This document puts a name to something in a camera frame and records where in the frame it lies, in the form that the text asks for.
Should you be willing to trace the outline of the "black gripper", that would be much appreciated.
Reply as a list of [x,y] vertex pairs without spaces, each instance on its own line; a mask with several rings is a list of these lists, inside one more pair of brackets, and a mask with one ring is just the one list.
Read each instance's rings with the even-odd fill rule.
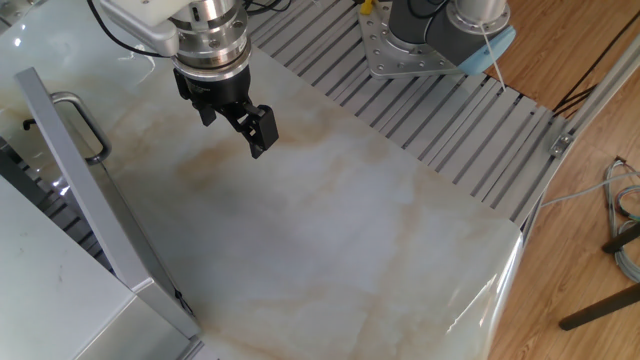
[[251,156],[258,159],[278,139],[279,133],[273,109],[255,106],[249,97],[251,75],[249,67],[231,78],[220,81],[199,81],[173,69],[178,92],[191,100],[205,127],[217,118],[214,107],[249,144]]

